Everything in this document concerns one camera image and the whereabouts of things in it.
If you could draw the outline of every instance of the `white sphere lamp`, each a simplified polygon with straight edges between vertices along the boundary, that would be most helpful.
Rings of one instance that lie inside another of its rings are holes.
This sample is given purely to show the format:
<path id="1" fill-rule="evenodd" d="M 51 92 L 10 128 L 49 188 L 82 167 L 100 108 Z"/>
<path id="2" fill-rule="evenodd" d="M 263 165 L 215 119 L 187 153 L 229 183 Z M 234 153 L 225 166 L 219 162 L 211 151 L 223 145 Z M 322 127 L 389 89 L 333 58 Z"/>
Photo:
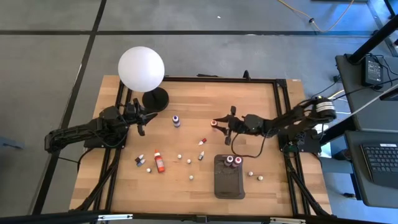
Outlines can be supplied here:
<path id="1" fill-rule="evenodd" d="M 169 104 L 169 95 L 158 87 L 164 77 L 163 60 L 148 47 L 133 47 L 123 53 L 119 60 L 120 80 L 130 90 L 144 92 L 142 104 L 151 112 L 164 110 Z"/>

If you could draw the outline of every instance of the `wooden tabletop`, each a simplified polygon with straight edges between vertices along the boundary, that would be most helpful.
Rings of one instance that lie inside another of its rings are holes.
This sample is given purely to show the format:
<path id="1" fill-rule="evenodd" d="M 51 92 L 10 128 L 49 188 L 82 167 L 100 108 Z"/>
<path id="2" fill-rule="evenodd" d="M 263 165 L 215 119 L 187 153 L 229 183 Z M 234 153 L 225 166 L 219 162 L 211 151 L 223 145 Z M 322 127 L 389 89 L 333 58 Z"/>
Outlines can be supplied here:
<path id="1" fill-rule="evenodd" d="M 295 106 L 304 99 L 302 83 L 300 80 L 287 80 L 287 83 L 290 102 Z M 94 117 L 114 105 L 118 86 L 118 76 L 104 76 Z M 144 137 L 138 135 L 134 125 L 131 126 L 121 153 L 112 212 L 292 215 L 284 158 L 277 137 L 266 139 L 260 157 L 244 159 L 244 199 L 218 199 L 214 195 L 214 156 L 232 153 L 224 144 L 223 134 L 213 130 L 210 121 L 228 114 L 232 105 L 236 106 L 237 117 L 251 113 L 266 119 L 275 118 L 271 84 L 162 82 L 161 87 L 167 90 L 170 103 L 144 128 Z M 134 92 L 132 98 L 141 102 L 141 96 L 142 93 Z M 181 127 L 173 126 L 173 115 L 180 116 Z M 207 142 L 198 146 L 203 138 L 207 138 Z M 261 141 L 260 137 L 239 135 L 234 150 L 255 155 L 260 150 Z M 155 149 L 160 151 L 165 163 L 166 171 L 161 174 L 157 173 L 154 161 Z M 205 157 L 199 161 L 197 158 L 202 151 Z M 134 160 L 140 154 L 144 154 L 146 163 L 137 167 Z M 79 206 L 97 184 L 103 155 L 104 149 L 95 149 L 82 160 L 70 208 Z M 323 209 L 331 212 L 319 160 L 311 154 L 301 153 L 301 157 L 306 186 Z M 152 169 L 151 174 L 146 172 L 147 168 Z M 249 171 L 253 171 L 254 176 L 248 177 Z M 259 175 L 264 177 L 263 181 L 257 180 Z M 101 208 L 105 204 L 107 186 L 104 189 Z M 297 186 L 296 195 L 302 212 Z"/>

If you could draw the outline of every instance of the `desk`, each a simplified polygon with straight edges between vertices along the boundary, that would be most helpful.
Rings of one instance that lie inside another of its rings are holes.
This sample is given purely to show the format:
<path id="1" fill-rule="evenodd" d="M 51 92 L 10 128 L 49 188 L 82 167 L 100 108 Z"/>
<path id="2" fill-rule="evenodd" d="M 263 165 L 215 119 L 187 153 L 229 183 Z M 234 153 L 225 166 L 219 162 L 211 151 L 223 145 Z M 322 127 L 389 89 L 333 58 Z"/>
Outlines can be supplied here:
<path id="1" fill-rule="evenodd" d="M 398 58 L 385 57 L 387 63 L 393 72 L 398 73 Z M 339 70 L 341 81 L 345 89 L 345 93 L 362 88 L 361 72 L 362 66 L 352 65 L 343 55 L 336 56 L 337 69 Z M 388 81 L 387 69 L 383 71 L 384 81 Z M 397 78 L 396 75 L 391 74 L 391 79 Z M 383 85 L 380 91 L 385 91 L 390 87 L 389 83 Z M 367 102 L 373 100 L 381 93 L 371 89 L 361 90 L 347 96 L 349 108 L 351 112 L 356 111 Z M 382 131 L 390 133 L 398 133 L 398 119 L 393 119 L 397 116 L 398 102 L 396 101 L 381 101 L 377 99 L 370 105 L 365 107 L 360 112 L 350 116 L 343 122 L 340 122 L 325 131 L 321 144 L 331 141 L 338 136 L 344 134 L 346 130 L 360 130 L 360 131 Z"/>
<path id="2" fill-rule="evenodd" d="M 300 80 L 287 80 L 292 106 L 303 100 Z M 119 77 L 104 76 L 99 90 L 94 117 L 115 102 Z M 236 106 L 236 116 L 248 113 L 272 119 L 277 116 L 273 87 L 265 83 L 221 82 L 162 82 L 161 87 L 169 93 L 170 103 L 145 128 L 146 135 L 138 135 L 131 126 L 126 147 L 121 152 L 112 212 L 154 214 L 204 214 L 204 215 L 280 215 L 291 216 L 289 189 L 282 153 L 277 138 L 265 141 L 264 151 L 257 159 L 245 158 L 243 171 L 253 171 L 254 177 L 244 176 L 246 197 L 242 200 L 217 199 L 214 196 L 213 158 L 217 154 L 231 154 L 224 145 L 224 136 L 210 126 L 213 118 L 229 113 Z M 142 93 L 132 97 L 141 100 Z M 175 128 L 172 116 L 179 115 L 181 127 Z M 198 142 L 207 142 L 198 146 Z M 235 140 L 237 152 L 257 154 L 262 138 L 239 136 Z M 158 149 L 165 161 L 166 171 L 158 174 L 154 163 L 154 150 Z M 197 157 L 205 152 L 202 161 Z M 134 159 L 144 154 L 147 159 L 137 167 Z M 305 183 L 318 203 L 331 212 L 322 176 L 316 157 L 301 154 Z M 70 208 L 79 206 L 98 182 L 104 149 L 95 149 L 82 160 L 75 184 Z M 264 176 L 263 181 L 256 179 Z M 106 187 L 100 208 L 104 208 Z M 296 188 L 299 211 L 302 211 L 300 191 Z"/>
<path id="3" fill-rule="evenodd" d="M 398 134 L 347 131 L 345 138 L 351 153 L 354 173 L 364 204 L 375 207 L 398 208 L 398 190 L 372 183 L 360 148 L 360 145 L 364 143 L 396 142 Z"/>

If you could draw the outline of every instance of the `red object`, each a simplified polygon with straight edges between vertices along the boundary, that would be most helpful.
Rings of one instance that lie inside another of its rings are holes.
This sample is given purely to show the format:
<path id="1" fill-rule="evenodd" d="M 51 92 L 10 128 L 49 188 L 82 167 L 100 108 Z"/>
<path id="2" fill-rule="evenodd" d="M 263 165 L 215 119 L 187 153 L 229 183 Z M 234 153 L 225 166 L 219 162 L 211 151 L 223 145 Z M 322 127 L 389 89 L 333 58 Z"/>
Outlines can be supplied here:
<path id="1" fill-rule="evenodd" d="M 160 152 L 155 149 L 155 162 L 158 172 L 164 172 L 166 169 L 164 167 L 162 156 L 160 156 Z"/>
<path id="2" fill-rule="evenodd" d="M 207 141 L 206 138 L 202 139 L 202 140 L 199 142 L 199 146 L 203 145 L 203 143 L 205 143 L 206 141 Z"/>

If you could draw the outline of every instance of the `white globe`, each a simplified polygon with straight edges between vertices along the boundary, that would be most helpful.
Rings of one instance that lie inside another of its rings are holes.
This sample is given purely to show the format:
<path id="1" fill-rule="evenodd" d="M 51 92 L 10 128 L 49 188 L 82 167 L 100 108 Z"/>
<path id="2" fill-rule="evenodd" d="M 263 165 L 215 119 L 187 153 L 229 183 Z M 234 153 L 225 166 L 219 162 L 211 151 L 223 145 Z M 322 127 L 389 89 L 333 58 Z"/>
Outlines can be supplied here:
<path id="1" fill-rule="evenodd" d="M 164 77 L 163 60 L 148 47 L 133 47 L 119 60 L 120 80 L 130 89 L 148 92 L 160 85 Z"/>

